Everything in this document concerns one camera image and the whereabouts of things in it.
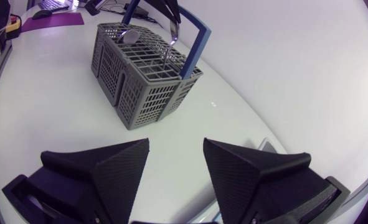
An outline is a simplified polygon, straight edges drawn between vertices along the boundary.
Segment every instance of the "white tabletop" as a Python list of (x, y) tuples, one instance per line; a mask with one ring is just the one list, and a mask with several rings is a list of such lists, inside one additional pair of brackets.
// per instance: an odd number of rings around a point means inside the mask
[[(83, 26), (32, 30), (13, 40), (0, 79), (0, 210), (6, 223), (24, 221), (1, 189), (17, 175), (39, 169), (42, 151), (75, 152), (149, 138), (130, 220), (162, 223), (187, 221), (214, 195), (204, 137), (254, 148), (268, 137), (285, 153), (254, 110), (202, 60), (197, 66), (204, 75), (177, 111), (128, 131), (90, 68), (97, 24), (122, 16), (77, 11)], [(171, 38), (156, 24), (131, 23)], [(175, 48), (189, 52), (181, 43)]]

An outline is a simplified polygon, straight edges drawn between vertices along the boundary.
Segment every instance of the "cable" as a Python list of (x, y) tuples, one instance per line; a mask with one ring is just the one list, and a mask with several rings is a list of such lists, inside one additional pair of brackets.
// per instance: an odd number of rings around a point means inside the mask
[[(117, 12), (117, 11), (114, 11), (114, 10), (110, 10), (110, 8), (109, 9), (106, 9), (104, 7), (101, 7), (100, 10), (105, 11), (105, 12), (111, 12), (111, 13), (119, 14), (119, 15), (122, 15), (122, 16), (125, 15), (125, 12)], [(153, 24), (158, 24), (160, 27), (163, 28), (163, 26), (156, 19), (153, 19), (153, 18), (151, 18), (149, 16), (134, 14), (133, 15), (133, 18), (145, 20), (145, 21), (151, 22)]]

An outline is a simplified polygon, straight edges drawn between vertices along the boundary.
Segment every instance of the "keyboard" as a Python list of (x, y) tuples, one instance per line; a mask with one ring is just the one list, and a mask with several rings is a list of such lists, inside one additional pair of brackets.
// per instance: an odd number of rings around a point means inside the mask
[(51, 12), (68, 9), (69, 5), (66, 3), (58, 2), (56, 0), (44, 0), (39, 3), (41, 9), (50, 10)]

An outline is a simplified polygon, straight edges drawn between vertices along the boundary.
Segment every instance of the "white wall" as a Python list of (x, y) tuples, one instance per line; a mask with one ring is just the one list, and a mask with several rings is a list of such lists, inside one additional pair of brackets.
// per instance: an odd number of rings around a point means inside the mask
[[(212, 29), (202, 58), (289, 153), (310, 153), (312, 169), (336, 177), (351, 191), (368, 178), (368, 10), (363, 1), (179, 4)], [(169, 28), (165, 17), (141, 5)], [(180, 40), (191, 45), (195, 31), (184, 21)]]
[(21, 16), (26, 12), (27, 0), (8, 0), (11, 5), (11, 13)]

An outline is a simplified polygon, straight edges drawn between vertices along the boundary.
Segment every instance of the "grid mesh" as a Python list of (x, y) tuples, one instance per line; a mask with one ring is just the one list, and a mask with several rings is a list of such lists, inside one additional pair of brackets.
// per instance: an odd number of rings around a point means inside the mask
[(171, 85), (150, 89), (148, 97), (146, 97), (146, 100), (141, 107), (138, 119), (135, 121), (135, 125), (156, 121), (168, 99), (170, 99), (174, 92), (175, 86), (176, 85)]
[[(130, 29), (139, 32), (137, 42), (117, 42)], [(174, 48), (169, 51), (163, 69), (168, 47), (159, 35), (145, 27), (122, 23), (98, 25), (92, 70), (95, 76), (99, 75), (103, 91), (111, 104), (117, 105), (119, 117), (128, 129), (155, 122), (176, 110), (202, 75), (195, 68), (189, 80), (182, 80), (179, 73), (186, 57)]]
[(131, 124), (131, 118), (133, 117), (142, 88), (142, 85), (136, 78), (127, 77), (123, 90), (121, 91), (118, 110), (122, 112), (128, 124)]
[(93, 67), (93, 70), (95, 71), (98, 71), (99, 69), (102, 48), (103, 48), (102, 35), (99, 32), (97, 32), (97, 37), (95, 39), (94, 52), (93, 52), (93, 57), (92, 57), (92, 67)]
[(110, 97), (114, 99), (117, 97), (118, 82), (123, 71), (125, 71), (125, 67), (122, 61), (119, 60), (113, 49), (108, 44), (105, 44), (99, 69), (99, 78), (104, 82)]

